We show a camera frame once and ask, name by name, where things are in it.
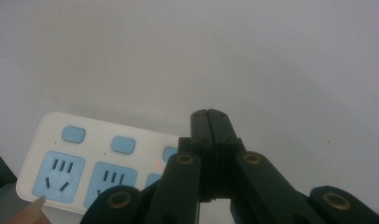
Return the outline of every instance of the white surface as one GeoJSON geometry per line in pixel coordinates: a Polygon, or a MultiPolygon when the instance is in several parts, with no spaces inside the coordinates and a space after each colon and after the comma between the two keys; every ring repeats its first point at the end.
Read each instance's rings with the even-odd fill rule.
{"type": "Polygon", "coordinates": [[[57,200],[50,200],[47,195],[45,204],[85,214],[87,208],[84,202],[89,197],[89,186],[96,162],[102,161],[135,170],[134,187],[142,190],[146,186],[148,175],[163,174],[166,166],[166,162],[163,160],[163,152],[168,147],[177,148],[177,144],[178,136],[52,112],[47,114],[39,124],[35,139],[18,178],[17,192],[26,201],[32,202],[37,199],[33,194],[34,185],[46,154],[51,150],[80,157],[84,160],[84,167],[81,175],[77,177],[78,184],[73,201],[63,203],[57,200]],[[75,126],[85,130],[83,142],[80,144],[70,143],[61,138],[62,130],[68,126],[75,126]],[[124,136],[134,140],[134,149],[130,155],[111,149],[111,141],[116,136],[124,136]]]}
{"type": "Polygon", "coordinates": [[[190,136],[203,108],[297,190],[333,185],[379,212],[379,1],[0,1],[16,175],[51,111],[190,136]]]}

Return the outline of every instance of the white table surface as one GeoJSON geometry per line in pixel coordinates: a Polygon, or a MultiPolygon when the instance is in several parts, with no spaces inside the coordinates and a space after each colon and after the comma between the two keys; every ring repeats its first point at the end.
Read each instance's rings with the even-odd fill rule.
{"type": "MultiPolygon", "coordinates": [[[[379,1],[0,1],[0,155],[15,175],[49,112],[190,136],[204,108],[298,191],[332,185],[379,213],[379,1]]],[[[228,203],[201,216],[232,223],[228,203]]]]}

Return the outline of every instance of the brass screw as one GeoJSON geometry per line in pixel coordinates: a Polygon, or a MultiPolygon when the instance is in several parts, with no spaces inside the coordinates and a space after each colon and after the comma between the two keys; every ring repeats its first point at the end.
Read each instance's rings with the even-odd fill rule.
{"type": "Polygon", "coordinates": [[[245,154],[244,159],[251,164],[258,164],[261,162],[261,158],[258,155],[254,154],[245,154]]]}
{"type": "Polygon", "coordinates": [[[132,196],[130,193],[126,191],[119,191],[108,197],[107,204],[112,208],[121,208],[128,205],[131,200],[132,196]]]}
{"type": "Polygon", "coordinates": [[[323,199],[327,204],[336,209],[348,210],[350,208],[350,202],[339,194],[327,192],[323,194],[323,199]]]}
{"type": "Polygon", "coordinates": [[[177,157],[177,161],[181,164],[187,165],[193,163],[193,158],[189,155],[180,155],[177,157]]]}

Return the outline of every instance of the electrical outlet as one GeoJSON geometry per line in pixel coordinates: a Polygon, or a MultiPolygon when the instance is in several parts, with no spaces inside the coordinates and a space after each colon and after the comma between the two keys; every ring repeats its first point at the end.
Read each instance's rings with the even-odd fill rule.
{"type": "Polygon", "coordinates": [[[134,187],[137,171],[132,168],[118,166],[102,161],[96,162],[91,183],[85,197],[84,206],[91,207],[96,198],[106,189],[118,185],[134,187]]]}
{"type": "Polygon", "coordinates": [[[72,203],[85,160],[78,156],[49,151],[38,171],[32,193],[61,203],[72,203]]]}

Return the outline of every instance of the power strip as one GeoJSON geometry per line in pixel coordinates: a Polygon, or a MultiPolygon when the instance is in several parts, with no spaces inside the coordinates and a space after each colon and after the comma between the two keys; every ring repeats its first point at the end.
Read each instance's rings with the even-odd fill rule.
{"type": "Polygon", "coordinates": [[[17,192],[85,214],[108,188],[141,190],[160,179],[177,144],[178,136],[53,112],[40,122],[17,192]]]}

